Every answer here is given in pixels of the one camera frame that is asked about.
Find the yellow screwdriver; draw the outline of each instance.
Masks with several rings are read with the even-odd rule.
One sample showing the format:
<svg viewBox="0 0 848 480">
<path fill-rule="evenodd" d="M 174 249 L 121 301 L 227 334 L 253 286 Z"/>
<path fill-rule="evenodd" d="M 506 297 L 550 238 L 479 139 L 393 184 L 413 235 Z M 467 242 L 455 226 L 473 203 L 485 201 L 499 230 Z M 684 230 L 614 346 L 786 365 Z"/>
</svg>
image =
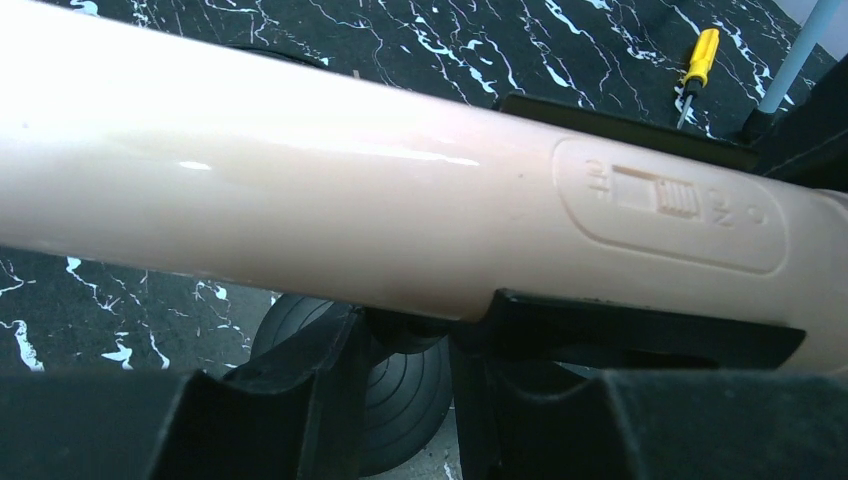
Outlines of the yellow screwdriver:
<svg viewBox="0 0 848 480">
<path fill-rule="evenodd" d="M 692 99 L 698 96 L 701 89 L 707 86 L 707 74 L 713 67 L 715 52 L 718 50 L 718 29 L 710 28 L 701 32 L 695 51 L 689 60 L 689 71 L 683 77 L 683 112 L 677 121 L 677 129 L 683 127 L 686 114 L 692 106 Z"/>
</svg>

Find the black rubber base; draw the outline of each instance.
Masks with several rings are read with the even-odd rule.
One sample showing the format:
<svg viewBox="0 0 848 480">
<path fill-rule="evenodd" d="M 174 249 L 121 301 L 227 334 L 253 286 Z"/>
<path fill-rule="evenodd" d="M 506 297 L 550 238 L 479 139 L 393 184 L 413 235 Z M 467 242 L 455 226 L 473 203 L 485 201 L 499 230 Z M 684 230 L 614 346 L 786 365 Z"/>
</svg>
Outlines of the black rubber base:
<svg viewBox="0 0 848 480">
<path fill-rule="evenodd" d="M 253 341 L 251 358 L 267 352 L 319 318 L 329 300 L 283 295 Z M 365 396 L 360 475 L 376 475 L 409 460 L 438 431 L 453 398 L 448 344 L 423 353 L 394 354 L 371 370 Z"/>
<path fill-rule="evenodd" d="M 765 135 L 773 124 L 773 113 L 764 113 L 755 108 L 745 120 L 739 138 L 745 143 L 754 143 Z"/>
</svg>

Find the embossed on label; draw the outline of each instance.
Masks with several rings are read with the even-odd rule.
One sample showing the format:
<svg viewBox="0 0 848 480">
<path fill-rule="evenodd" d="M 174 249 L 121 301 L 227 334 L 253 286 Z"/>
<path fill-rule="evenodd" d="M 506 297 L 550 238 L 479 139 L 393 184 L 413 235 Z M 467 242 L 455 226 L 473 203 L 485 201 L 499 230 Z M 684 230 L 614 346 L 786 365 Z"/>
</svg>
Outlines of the embossed on label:
<svg viewBox="0 0 848 480">
<path fill-rule="evenodd" d="M 779 267 L 779 205 L 744 174 L 603 139 L 562 141 L 554 180 L 571 219 L 596 241 L 755 273 Z"/>
</svg>

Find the black plastic mount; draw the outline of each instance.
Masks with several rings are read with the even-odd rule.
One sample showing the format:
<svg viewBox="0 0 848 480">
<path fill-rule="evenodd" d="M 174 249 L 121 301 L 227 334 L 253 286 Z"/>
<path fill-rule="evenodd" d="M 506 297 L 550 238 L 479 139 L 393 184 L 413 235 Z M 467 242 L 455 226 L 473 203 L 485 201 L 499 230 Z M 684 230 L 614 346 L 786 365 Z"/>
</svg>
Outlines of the black plastic mount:
<svg viewBox="0 0 848 480">
<path fill-rule="evenodd" d="M 553 102 L 511 92 L 499 98 L 495 110 L 557 127 L 617 140 L 692 160 L 750 171 L 757 164 L 757 152 L 733 143 L 706 138 L 661 125 Z"/>
<path fill-rule="evenodd" d="M 595 368 L 779 367 L 804 340 L 795 328 L 594 300 L 495 293 L 478 324 L 452 330 L 472 354 Z"/>
<path fill-rule="evenodd" d="M 463 478 L 848 478 L 848 392 L 748 370 L 779 366 L 804 336 L 499 291 L 451 333 Z M 628 370 L 587 381 L 559 362 Z M 646 367 L 660 370 L 629 370 Z"/>
<path fill-rule="evenodd" d="M 377 308 L 366 309 L 365 317 L 375 344 L 382 347 L 385 356 L 421 353 L 444 338 L 451 323 Z"/>
<path fill-rule="evenodd" d="M 371 337 L 350 305 L 321 320 L 223 381 L 0 378 L 0 478 L 355 479 Z"/>
<path fill-rule="evenodd" d="M 848 192 L 848 56 L 821 79 L 803 104 L 778 119 L 757 143 L 755 172 Z"/>
<path fill-rule="evenodd" d="M 742 125 L 742 130 L 739 132 L 739 138 L 747 143 L 754 143 L 771 130 L 774 125 L 775 114 L 765 113 L 761 110 L 754 109 L 748 114 L 745 123 Z"/>
</svg>

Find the screwdriver shaft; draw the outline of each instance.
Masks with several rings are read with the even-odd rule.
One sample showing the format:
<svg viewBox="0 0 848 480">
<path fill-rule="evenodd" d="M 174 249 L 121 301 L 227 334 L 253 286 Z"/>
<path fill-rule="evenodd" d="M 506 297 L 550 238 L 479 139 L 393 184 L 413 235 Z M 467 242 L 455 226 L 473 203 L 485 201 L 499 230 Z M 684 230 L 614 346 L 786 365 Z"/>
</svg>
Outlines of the screwdriver shaft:
<svg viewBox="0 0 848 480">
<path fill-rule="evenodd" d="M 689 114 L 689 107 L 692 105 L 692 99 L 694 95 L 689 95 L 686 97 L 686 101 L 683 102 L 683 111 L 680 113 L 680 120 L 677 121 L 677 129 L 680 130 L 683 128 L 683 122 L 686 121 L 686 115 Z"/>
</svg>

